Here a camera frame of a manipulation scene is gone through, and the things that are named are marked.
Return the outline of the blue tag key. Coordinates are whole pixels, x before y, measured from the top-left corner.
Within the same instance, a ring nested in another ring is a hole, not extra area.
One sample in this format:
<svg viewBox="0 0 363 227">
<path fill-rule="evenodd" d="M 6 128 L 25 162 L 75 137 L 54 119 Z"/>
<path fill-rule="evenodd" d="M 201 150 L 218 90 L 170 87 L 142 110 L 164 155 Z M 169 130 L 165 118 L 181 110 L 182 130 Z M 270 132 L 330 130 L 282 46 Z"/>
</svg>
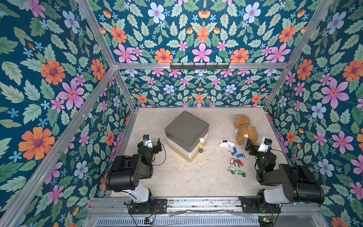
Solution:
<svg viewBox="0 0 363 227">
<path fill-rule="evenodd" d="M 232 150 L 228 151 L 232 156 L 236 156 L 237 155 L 237 148 L 233 147 Z"/>
<path fill-rule="evenodd" d="M 237 158 L 244 158 L 244 159 L 248 159 L 244 154 L 237 154 L 236 155 Z"/>
</svg>

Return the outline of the green tag key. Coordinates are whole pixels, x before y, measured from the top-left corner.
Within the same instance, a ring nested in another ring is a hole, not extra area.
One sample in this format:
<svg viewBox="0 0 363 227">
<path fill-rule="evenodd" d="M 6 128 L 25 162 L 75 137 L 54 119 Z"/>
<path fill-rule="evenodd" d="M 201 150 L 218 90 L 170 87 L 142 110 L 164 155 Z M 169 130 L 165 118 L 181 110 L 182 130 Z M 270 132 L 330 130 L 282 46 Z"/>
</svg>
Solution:
<svg viewBox="0 0 363 227">
<path fill-rule="evenodd" d="M 235 173 L 236 173 L 236 169 L 235 169 L 234 167 L 232 167 L 232 166 L 229 166 L 229 167 L 227 168 L 227 170 L 228 170 L 229 172 L 231 172 L 233 175 L 235 175 Z"/>
<path fill-rule="evenodd" d="M 246 173 L 245 173 L 245 172 L 243 172 L 242 170 L 238 170 L 238 171 L 237 171 L 237 174 L 238 174 L 238 175 L 241 175 L 241 176 L 243 176 L 243 177 L 246 177 Z"/>
</svg>

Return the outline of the grey top drawer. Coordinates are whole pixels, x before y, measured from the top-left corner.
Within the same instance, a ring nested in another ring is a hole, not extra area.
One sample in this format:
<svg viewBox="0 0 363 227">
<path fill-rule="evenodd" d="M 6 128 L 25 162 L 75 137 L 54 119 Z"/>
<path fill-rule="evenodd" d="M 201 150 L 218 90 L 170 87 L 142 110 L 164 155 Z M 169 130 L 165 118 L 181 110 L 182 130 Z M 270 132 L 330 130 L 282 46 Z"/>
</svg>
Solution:
<svg viewBox="0 0 363 227">
<path fill-rule="evenodd" d="M 202 145 L 203 147 L 206 146 L 207 142 L 208 142 L 208 138 L 209 138 L 209 133 L 207 132 L 203 137 L 200 136 L 198 137 L 191 146 L 188 147 L 187 151 L 189 153 L 195 153 L 198 152 L 200 149 L 200 145 Z"/>
</svg>

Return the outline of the yellow drawer cabinet base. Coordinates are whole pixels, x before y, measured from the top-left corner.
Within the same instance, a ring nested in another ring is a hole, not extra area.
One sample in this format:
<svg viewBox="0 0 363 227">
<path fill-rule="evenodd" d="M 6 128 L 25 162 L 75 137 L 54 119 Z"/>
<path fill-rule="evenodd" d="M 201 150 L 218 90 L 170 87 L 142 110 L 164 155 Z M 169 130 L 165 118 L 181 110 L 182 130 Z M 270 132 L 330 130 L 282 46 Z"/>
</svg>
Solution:
<svg viewBox="0 0 363 227">
<path fill-rule="evenodd" d="M 204 147 L 200 148 L 198 152 L 195 153 L 189 153 L 186 149 L 183 149 L 177 144 L 169 144 L 169 148 L 173 150 L 175 153 L 180 155 L 183 159 L 185 159 L 188 162 L 192 162 L 200 153 L 200 150 L 202 149 L 202 152 L 204 151 Z"/>
</svg>

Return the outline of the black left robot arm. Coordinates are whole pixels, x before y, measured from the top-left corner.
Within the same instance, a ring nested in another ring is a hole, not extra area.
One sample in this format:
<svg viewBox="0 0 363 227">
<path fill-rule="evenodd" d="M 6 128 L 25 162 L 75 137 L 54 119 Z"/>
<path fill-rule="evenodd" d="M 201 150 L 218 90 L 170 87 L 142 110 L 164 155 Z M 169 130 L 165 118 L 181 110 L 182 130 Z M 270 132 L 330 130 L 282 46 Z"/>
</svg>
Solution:
<svg viewBox="0 0 363 227">
<path fill-rule="evenodd" d="M 163 148 L 160 140 L 142 141 L 138 144 L 136 154 L 115 157 L 105 179 L 107 189 L 114 192 L 134 191 L 141 179 L 152 177 L 155 166 L 154 155 L 161 152 Z"/>
</svg>

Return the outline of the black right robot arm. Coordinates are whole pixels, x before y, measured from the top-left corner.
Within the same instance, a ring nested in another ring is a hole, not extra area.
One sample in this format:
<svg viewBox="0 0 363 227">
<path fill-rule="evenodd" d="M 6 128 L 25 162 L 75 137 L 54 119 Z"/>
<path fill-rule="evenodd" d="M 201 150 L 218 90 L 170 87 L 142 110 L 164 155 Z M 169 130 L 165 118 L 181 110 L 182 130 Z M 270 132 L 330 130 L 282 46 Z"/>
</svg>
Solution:
<svg viewBox="0 0 363 227">
<path fill-rule="evenodd" d="M 272 140 L 263 138 L 259 146 L 247 139 L 245 150 L 255 157 L 256 180 L 260 185 L 271 186 L 261 189 L 256 195 L 258 206 L 265 204 L 315 203 L 325 201 L 324 191 L 306 166 L 279 164 L 271 148 Z"/>
</svg>

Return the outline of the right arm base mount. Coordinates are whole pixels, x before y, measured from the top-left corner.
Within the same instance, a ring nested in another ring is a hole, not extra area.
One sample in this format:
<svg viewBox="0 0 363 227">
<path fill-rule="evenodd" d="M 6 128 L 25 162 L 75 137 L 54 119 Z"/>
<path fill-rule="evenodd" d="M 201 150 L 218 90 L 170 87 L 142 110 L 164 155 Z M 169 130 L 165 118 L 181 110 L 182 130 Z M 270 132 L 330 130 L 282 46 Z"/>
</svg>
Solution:
<svg viewBox="0 0 363 227">
<path fill-rule="evenodd" d="M 239 201 L 243 212 L 250 214 L 277 214 L 283 204 L 291 203 L 282 189 L 260 189 L 256 196 L 242 196 Z"/>
</svg>

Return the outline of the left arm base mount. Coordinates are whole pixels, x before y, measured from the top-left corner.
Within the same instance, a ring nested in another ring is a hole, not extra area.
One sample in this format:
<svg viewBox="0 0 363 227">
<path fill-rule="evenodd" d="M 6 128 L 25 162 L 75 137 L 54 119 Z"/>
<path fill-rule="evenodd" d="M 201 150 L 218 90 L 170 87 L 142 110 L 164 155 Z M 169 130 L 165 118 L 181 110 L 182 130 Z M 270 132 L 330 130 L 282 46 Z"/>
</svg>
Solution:
<svg viewBox="0 0 363 227">
<path fill-rule="evenodd" d="M 150 189 L 139 184 L 134 190 L 122 190 L 131 198 L 127 208 L 129 214 L 166 214 L 167 199 L 156 199 Z"/>
</svg>

